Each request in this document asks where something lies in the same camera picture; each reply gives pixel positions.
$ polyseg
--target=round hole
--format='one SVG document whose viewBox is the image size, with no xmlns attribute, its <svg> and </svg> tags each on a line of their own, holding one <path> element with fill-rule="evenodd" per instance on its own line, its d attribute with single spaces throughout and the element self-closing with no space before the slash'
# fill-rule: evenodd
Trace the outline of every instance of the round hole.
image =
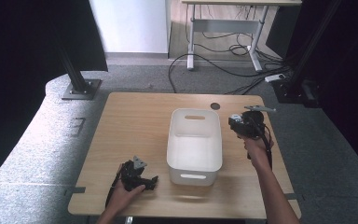
<svg viewBox="0 0 358 224">
<path fill-rule="evenodd" d="M 218 103 L 211 103 L 211 109 L 214 109 L 214 110 L 220 109 L 220 104 L 218 104 Z"/>
</svg>

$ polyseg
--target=table top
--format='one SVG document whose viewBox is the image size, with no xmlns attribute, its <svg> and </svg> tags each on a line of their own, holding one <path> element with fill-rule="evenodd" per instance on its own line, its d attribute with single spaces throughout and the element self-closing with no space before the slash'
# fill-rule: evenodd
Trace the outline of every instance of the table top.
<svg viewBox="0 0 358 224">
<path fill-rule="evenodd" d="M 300 6 L 301 0 L 181 0 L 190 5 Z"/>
<path fill-rule="evenodd" d="M 218 103 L 223 165 L 209 187 L 173 184 L 167 163 L 172 112 L 177 108 L 211 109 Z M 266 218 L 255 168 L 246 159 L 243 142 L 228 125 L 228 117 L 246 111 L 245 105 L 264 105 L 259 96 L 111 93 L 91 142 L 77 188 L 68 209 L 74 215 L 100 215 L 118 166 L 136 155 L 147 163 L 143 178 L 158 175 L 155 190 L 146 190 L 121 214 L 133 217 Z M 275 139 L 268 114 L 265 123 Z M 279 150 L 272 148 L 273 171 L 285 194 L 294 193 Z M 289 200 L 296 214 L 296 200 Z"/>
</svg>

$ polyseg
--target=black curtain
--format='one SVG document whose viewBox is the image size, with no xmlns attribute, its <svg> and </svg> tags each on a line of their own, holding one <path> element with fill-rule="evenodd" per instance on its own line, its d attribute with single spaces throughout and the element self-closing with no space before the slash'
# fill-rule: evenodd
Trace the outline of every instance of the black curtain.
<svg viewBox="0 0 358 224">
<path fill-rule="evenodd" d="M 331 20 L 296 76 L 317 84 L 321 108 L 358 154 L 358 0 L 304 0 L 288 52 L 301 61 L 311 30 L 335 3 Z"/>
<path fill-rule="evenodd" d="M 107 71 L 88 0 L 0 0 L 0 166 L 41 105 L 46 84 L 67 74 L 54 36 L 76 69 Z"/>
</svg>

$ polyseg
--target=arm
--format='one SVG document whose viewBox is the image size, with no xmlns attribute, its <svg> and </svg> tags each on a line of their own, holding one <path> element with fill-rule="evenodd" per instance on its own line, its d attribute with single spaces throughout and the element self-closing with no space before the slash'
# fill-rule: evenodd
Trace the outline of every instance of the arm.
<svg viewBox="0 0 358 224">
<path fill-rule="evenodd" d="M 132 199 L 134 199 L 137 195 L 141 194 L 144 189 L 145 185 L 141 185 L 136 189 L 133 189 L 132 191 L 128 192 L 124 189 L 124 185 L 121 180 L 119 180 L 116 184 L 115 191 L 110 198 L 109 204 L 101 214 L 97 223 L 113 223 L 117 214 L 124 210 L 124 208 L 126 208 L 130 204 Z"/>
<path fill-rule="evenodd" d="M 299 223 L 296 213 L 286 200 L 275 174 L 272 173 L 269 167 L 269 160 L 263 141 L 244 136 L 239 137 L 244 140 L 245 149 L 248 150 L 252 158 L 252 165 L 257 172 L 268 224 Z"/>
</svg>

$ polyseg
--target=power strip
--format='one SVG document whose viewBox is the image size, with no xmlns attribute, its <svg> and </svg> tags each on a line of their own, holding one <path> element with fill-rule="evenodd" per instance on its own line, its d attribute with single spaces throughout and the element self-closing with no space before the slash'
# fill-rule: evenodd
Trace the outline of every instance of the power strip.
<svg viewBox="0 0 358 224">
<path fill-rule="evenodd" d="M 276 81 L 276 80 L 282 80 L 286 77 L 283 74 L 277 74 L 269 77 L 265 77 L 266 82 Z"/>
</svg>

